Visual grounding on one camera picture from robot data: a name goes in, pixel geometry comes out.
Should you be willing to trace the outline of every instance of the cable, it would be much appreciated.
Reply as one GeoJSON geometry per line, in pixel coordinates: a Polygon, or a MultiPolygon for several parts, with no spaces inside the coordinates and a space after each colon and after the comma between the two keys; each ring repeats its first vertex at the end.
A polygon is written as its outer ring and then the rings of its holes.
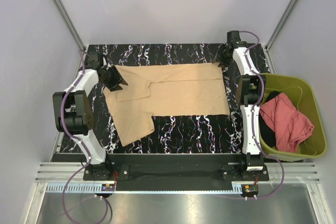
{"type": "Polygon", "coordinates": [[[261,101],[263,100],[263,95],[264,95],[264,91],[265,91],[265,85],[264,85],[264,81],[262,80],[261,75],[260,75],[259,73],[255,72],[255,71],[253,71],[253,69],[252,69],[252,67],[251,67],[251,62],[249,62],[249,59],[247,58],[247,52],[249,52],[252,48],[256,47],[256,46],[259,44],[259,41],[260,41],[260,40],[259,40],[259,37],[258,37],[256,34],[250,32],[250,31],[239,31],[239,32],[240,32],[240,33],[252,34],[253,36],[255,36],[255,37],[257,38],[257,43],[253,44],[252,46],[248,47],[248,48],[245,50],[245,58],[246,58],[247,64],[248,64],[248,66],[249,66],[251,72],[254,73],[254,74],[259,78],[259,81],[260,81],[260,83],[261,83],[261,93],[262,93],[262,95],[259,97],[258,101],[257,101],[255,104],[253,104],[253,106],[252,106],[252,135],[253,135],[253,139],[254,139],[254,142],[256,143],[258,149],[259,149],[260,152],[263,154],[263,156],[265,156],[265,157],[267,157],[267,158],[274,159],[276,162],[278,162],[279,165],[281,166],[281,171],[282,171],[281,182],[280,182],[279,186],[277,187],[277,189],[275,189],[273,192],[271,192],[271,193],[269,193],[269,194],[267,194],[267,195],[258,197],[258,199],[265,199],[265,198],[268,198],[268,197],[274,195],[274,194],[275,194],[275,193],[282,187],[282,185],[283,185],[283,183],[284,183],[284,180],[285,180],[285,170],[284,170],[284,166],[283,166],[283,164],[281,163],[281,161],[280,161],[279,159],[277,159],[276,157],[272,157],[272,156],[267,155],[267,154],[263,151],[263,149],[261,148],[260,144],[257,142],[256,133],[255,133],[255,130],[254,130],[254,118],[255,118],[255,117],[254,117],[254,111],[255,111],[254,108],[255,108],[255,106],[257,106],[258,104],[260,104],[261,101]]]}
{"type": "MultiPolygon", "coordinates": [[[[87,54],[87,52],[81,50],[80,51],[81,54],[80,54],[80,59],[81,59],[81,62],[82,62],[82,73],[79,75],[79,77],[77,78],[77,80],[74,82],[74,84],[69,88],[69,90],[66,92],[66,94],[64,95],[63,99],[62,99],[62,103],[61,103],[61,124],[63,126],[63,130],[64,132],[71,138],[71,139],[76,139],[78,140],[78,144],[81,144],[83,146],[83,148],[85,149],[85,151],[87,152],[88,154],[88,160],[87,160],[87,163],[86,165],[82,166],[81,168],[78,169],[78,171],[76,171],[74,174],[72,174],[72,176],[68,179],[68,181],[66,182],[65,184],[65,187],[63,189],[63,192],[62,192],[62,206],[63,206],[63,211],[65,213],[65,215],[68,217],[68,219],[72,222],[72,223],[75,223],[75,224],[81,224],[77,221],[75,221],[74,219],[72,219],[72,217],[70,216],[66,206],[65,206],[65,190],[67,189],[70,181],[80,172],[82,171],[83,169],[85,169],[86,167],[88,167],[91,163],[91,153],[88,149],[88,147],[86,146],[85,142],[83,142],[79,137],[77,136],[73,136],[69,131],[68,131],[68,128],[65,124],[65,118],[64,118],[64,109],[65,109],[65,102],[68,98],[68,96],[70,95],[71,91],[78,85],[78,83],[80,82],[80,80],[83,78],[83,76],[85,75],[85,64],[84,64],[84,58],[83,58],[83,55],[84,54],[87,54]]],[[[107,214],[108,214],[108,211],[109,211],[109,202],[103,198],[103,197],[100,197],[100,200],[103,200],[105,202],[105,205],[106,205],[106,211],[105,211],[105,214],[104,216],[102,217],[102,219],[98,222],[96,222],[95,224],[101,224],[107,214]]]]}

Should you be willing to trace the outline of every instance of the red cloth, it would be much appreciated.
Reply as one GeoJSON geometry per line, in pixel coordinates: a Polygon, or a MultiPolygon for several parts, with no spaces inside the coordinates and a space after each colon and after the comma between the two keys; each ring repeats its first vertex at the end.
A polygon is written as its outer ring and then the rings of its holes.
{"type": "Polygon", "coordinates": [[[276,147],[282,152],[297,152],[298,145],[312,135],[314,125],[298,111],[285,93],[260,107],[260,114],[275,132],[276,147]]]}

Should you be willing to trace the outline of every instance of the folded fabric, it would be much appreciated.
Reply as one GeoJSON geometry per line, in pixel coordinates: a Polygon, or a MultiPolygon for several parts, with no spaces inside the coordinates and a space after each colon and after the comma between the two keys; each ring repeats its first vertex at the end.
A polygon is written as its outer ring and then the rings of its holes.
{"type": "Polygon", "coordinates": [[[116,68],[129,85],[103,93],[122,146],[151,134],[152,116],[229,114],[218,64],[116,68]]]}
{"type": "MultiPolygon", "coordinates": [[[[274,97],[279,95],[280,92],[278,91],[273,91],[271,92],[268,97],[266,98],[265,102],[268,102],[272,100],[274,97]]],[[[267,126],[265,123],[265,120],[263,117],[259,114],[259,129],[260,129],[260,135],[264,142],[269,146],[269,147],[275,147],[276,146],[276,141],[275,141],[275,132],[267,126]]]]}
{"type": "Polygon", "coordinates": [[[312,135],[314,125],[294,107],[285,93],[263,104],[260,114],[275,132],[279,151],[295,153],[299,144],[312,135]]]}

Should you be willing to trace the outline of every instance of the black cloth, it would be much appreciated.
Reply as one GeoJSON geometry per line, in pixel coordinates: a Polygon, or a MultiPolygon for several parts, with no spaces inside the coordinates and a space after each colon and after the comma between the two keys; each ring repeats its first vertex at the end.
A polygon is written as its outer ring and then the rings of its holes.
{"type": "MultiPolygon", "coordinates": [[[[272,93],[268,95],[265,102],[272,100],[279,94],[280,93],[278,91],[273,91],[272,93]]],[[[262,139],[264,140],[264,142],[271,148],[276,146],[275,132],[270,127],[267,126],[264,119],[261,117],[260,113],[259,113],[259,129],[260,129],[260,135],[262,139]]]]}

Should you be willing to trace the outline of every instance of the shiny metal surface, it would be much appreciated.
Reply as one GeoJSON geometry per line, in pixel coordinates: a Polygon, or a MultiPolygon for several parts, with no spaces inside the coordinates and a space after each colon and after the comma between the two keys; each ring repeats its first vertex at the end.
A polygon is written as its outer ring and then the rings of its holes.
{"type": "MultiPolygon", "coordinates": [[[[260,195],[273,190],[272,185],[260,185],[260,195]]],[[[87,194],[67,194],[70,209],[87,194]]],[[[285,184],[273,197],[263,200],[231,200],[218,195],[134,195],[115,194],[108,198],[113,208],[111,221],[127,224],[311,224],[317,223],[305,185],[285,184]]],[[[98,199],[83,202],[70,212],[80,223],[95,223],[104,214],[105,206],[98,199]]],[[[70,223],[64,216],[61,194],[46,193],[38,224],[70,223]]]]}

